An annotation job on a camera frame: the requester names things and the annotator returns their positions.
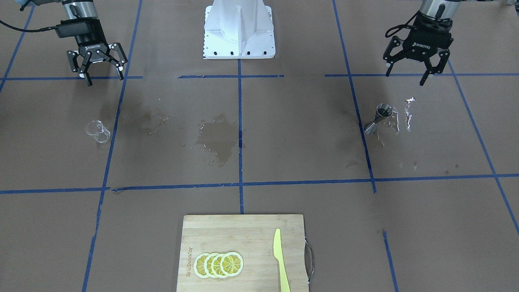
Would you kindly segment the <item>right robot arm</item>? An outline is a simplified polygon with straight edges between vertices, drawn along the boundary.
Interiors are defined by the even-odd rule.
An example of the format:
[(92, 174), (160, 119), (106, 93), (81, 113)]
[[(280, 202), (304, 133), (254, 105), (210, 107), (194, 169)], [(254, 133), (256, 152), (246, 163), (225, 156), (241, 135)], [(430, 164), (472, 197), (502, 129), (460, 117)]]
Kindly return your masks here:
[(77, 50), (67, 51), (67, 59), (72, 72), (84, 78), (87, 85), (92, 81), (89, 67), (93, 63), (108, 62), (113, 65), (118, 78), (124, 79), (124, 65), (128, 62), (124, 49), (120, 43), (109, 44), (105, 38), (102, 24), (93, 0), (58, 0), (67, 15), (58, 25), (28, 30), (17, 28), (20, 32), (55, 31), (59, 38), (74, 37)]

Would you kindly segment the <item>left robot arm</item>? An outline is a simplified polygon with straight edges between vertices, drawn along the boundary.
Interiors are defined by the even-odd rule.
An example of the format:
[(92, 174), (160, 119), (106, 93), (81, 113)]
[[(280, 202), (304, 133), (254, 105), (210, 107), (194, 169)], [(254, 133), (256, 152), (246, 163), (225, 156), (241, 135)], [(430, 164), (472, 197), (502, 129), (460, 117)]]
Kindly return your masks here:
[(391, 41), (382, 56), (387, 63), (386, 76), (394, 64), (404, 58), (425, 64), (421, 86), (428, 76), (443, 73), (453, 42), (450, 32), (453, 16), (460, 3), (459, 0), (424, 0), (408, 22), (390, 28), (385, 37)]

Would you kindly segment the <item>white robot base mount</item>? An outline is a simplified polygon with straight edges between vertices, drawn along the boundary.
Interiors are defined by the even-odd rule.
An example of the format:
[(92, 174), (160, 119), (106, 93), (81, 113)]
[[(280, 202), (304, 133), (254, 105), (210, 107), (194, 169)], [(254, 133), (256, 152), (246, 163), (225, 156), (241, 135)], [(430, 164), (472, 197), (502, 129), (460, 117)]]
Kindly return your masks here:
[(204, 59), (271, 59), (272, 9), (262, 0), (215, 0), (204, 13)]

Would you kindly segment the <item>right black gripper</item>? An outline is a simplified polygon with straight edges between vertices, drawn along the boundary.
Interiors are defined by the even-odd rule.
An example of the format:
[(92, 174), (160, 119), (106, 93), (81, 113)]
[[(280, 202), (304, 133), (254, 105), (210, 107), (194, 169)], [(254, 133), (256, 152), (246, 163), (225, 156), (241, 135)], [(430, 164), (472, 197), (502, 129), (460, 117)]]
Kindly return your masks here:
[[(67, 59), (72, 72), (76, 72), (86, 81), (87, 86), (92, 86), (92, 79), (88, 69), (91, 63), (107, 61), (111, 63), (118, 74), (119, 80), (124, 80), (124, 65), (128, 62), (121, 43), (108, 45), (104, 31), (99, 19), (96, 18), (77, 18), (75, 23), (79, 25), (75, 33), (75, 40), (78, 51), (67, 51)], [(116, 52), (118, 57), (113, 57), (110, 52)], [(83, 57), (81, 65), (78, 57)]]

